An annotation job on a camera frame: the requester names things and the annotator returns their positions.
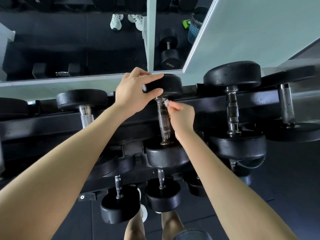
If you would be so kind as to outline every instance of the person's left arm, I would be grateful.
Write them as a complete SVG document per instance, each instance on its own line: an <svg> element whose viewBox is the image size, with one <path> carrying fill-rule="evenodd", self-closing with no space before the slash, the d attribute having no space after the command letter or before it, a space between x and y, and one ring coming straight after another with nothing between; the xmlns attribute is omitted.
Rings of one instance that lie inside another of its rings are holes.
<svg viewBox="0 0 320 240"><path fill-rule="evenodd" d="M116 129L163 92L144 94L142 85L162 76L140 68L126 73L112 106L0 191L0 239L52 238Z"/></svg>

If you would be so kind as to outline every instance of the forearm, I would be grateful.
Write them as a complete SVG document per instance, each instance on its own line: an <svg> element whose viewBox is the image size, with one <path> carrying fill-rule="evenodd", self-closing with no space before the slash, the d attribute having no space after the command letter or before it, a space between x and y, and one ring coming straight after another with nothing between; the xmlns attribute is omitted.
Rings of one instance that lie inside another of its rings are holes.
<svg viewBox="0 0 320 240"><path fill-rule="evenodd" d="M179 136L230 239L297 239L274 210L238 179L196 133L183 132Z"/></svg>
<svg viewBox="0 0 320 240"><path fill-rule="evenodd" d="M116 106L55 147L0 191L1 239L50 239L118 126Z"/></svg>

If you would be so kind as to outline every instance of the hand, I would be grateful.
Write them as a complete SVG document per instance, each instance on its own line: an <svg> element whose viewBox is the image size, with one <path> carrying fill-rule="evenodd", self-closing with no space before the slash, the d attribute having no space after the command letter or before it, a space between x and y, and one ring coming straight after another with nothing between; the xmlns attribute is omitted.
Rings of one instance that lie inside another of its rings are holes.
<svg viewBox="0 0 320 240"><path fill-rule="evenodd" d="M123 108L129 118L144 109L152 99L163 93L162 88L156 88L148 93L143 93L142 85L153 82L163 77L163 73L151 73L134 68L131 73L126 73L115 90L115 105Z"/></svg>
<svg viewBox="0 0 320 240"><path fill-rule="evenodd" d="M169 101L168 112L176 138L180 141L180 135L184 132L193 132L195 110L192 106L174 101Z"/></svg>

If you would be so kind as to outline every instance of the person's right arm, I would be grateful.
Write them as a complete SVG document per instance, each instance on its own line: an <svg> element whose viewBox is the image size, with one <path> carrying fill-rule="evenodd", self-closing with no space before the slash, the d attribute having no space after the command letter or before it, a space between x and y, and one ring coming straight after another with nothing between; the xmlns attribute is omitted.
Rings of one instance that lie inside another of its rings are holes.
<svg viewBox="0 0 320 240"><path fill-rule="evenodd" d="M170 101L168 112L176 138L185 149L229 239L298 239L278 214L194 132L192 106Z"/></svg>

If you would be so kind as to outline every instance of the trash bin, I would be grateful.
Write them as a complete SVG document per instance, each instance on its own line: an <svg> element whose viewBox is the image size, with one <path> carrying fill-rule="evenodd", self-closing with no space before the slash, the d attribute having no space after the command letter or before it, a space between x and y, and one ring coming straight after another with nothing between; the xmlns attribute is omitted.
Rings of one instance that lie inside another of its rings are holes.
<svg viewBox="0 0 320 240"><path fill-rule="evenodd" d="M206 7L197 7L194 9L194 12L191 14L190 18L190 27L188 32L188 41L193 44L197 38L199 30L202 26L202 23L207 15L208 8Z"/></svg>

